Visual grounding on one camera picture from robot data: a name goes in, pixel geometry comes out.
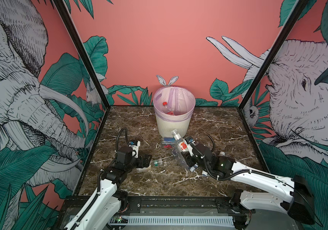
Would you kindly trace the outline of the green cap yellow label bottle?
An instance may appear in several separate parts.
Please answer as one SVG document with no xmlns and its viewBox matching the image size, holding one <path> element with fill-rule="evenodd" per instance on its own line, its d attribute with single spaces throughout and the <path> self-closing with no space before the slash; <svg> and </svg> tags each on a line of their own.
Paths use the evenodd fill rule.
<svg viewBox="0 0 328 230">
<path fill-rule="evenodd" d="M 148 167 L 145 168 L 137 168 L 136 172 L 141 173 L 141 172 L 147 172 L 150 171 L 154 168 L 157 168 L 159 166 L 162 166 L 165 164 L 165 161 L 163 161 L 163 159 L 159 158 L 159 159 L 154 159 L 150 162 L 150 165 Z"/>
</svg>

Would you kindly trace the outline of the red green label clear bottle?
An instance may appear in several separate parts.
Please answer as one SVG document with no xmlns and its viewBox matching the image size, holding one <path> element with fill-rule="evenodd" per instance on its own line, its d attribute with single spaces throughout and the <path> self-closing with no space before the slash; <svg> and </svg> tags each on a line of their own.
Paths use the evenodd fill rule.
<svg viewBox="0 0 328 230">
<path fill-rule="evenodd" d="M 174 129 L 171 132 L 173 138 L 175 139 L 175 147 L 179 153 L 189 152 L 188 146 L 185 143 L 184 139 L 180 135 L 177 129 Z"/>
</svg>

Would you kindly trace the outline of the long clear bottle blue label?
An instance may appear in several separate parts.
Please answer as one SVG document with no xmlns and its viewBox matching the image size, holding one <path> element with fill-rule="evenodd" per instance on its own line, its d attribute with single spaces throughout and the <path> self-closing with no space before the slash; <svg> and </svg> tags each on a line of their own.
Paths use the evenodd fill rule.
<svg viewBox="0 0 328 230">
<path fill-rule="evenodd" d="M 176 162 L 181 165 L 186 171 L 194 172 L 197 170 L 198 165 L 195 164 L 194 166 L 189 167 L 188 164 L 186 163 L 184 157 L 182 156 L 181 153 L 178 152 L 177 149 L 172 149 L 172 155 Z"/>
</svg>

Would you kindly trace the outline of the red label cola bottle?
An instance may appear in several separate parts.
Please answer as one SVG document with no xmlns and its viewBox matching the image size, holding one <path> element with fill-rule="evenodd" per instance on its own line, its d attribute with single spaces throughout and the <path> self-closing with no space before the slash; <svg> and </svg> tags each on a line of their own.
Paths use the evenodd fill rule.
<svg viewBox="0 0 328 230">
<path fill-rule="evenodd" d="M 174 116 L 174 110 L 168 105 L 167 102 L 163 102 L 163 112 L 167 115 Z"/>
</svg>

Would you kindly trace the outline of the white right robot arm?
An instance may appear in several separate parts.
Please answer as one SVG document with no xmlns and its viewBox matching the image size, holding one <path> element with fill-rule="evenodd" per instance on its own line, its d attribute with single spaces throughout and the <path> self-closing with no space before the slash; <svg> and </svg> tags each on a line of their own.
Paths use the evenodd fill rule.
<svg viewBox="0 0 328 230">
<path fill-rule="evenodd" d="M 198 166 L 217 181 L 234 181 L 262 190 L 261 193 L 236 192 L 229 204 L 238 209 L 266 209 L 287 214 L 297 222 L 317 223 L 314 195 L 307 180 L 299 175 L 278 176 L 226 157 L 215 155 L 202 144 L 181 143 L 178 147 L 189 167 Z"/>
</svg>

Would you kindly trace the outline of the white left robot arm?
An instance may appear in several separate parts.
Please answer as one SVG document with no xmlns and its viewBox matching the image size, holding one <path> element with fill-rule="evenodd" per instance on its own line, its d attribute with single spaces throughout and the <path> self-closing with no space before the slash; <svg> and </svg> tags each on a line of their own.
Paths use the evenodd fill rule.
<svg viewBox="0 0 328 230">
<path fill-rule="evenodd" d="M 120 185 L 134 169 L 150 166 L 152 155 L 141 155 L 138 147 L 124 146 L 116 151 L 115 159 L 99 173 L 97 188 L 77 215 L 64 227 L 65 230 L 102 230 L 109 220 L 128 207 L 127 192 Z"/>
</svg>

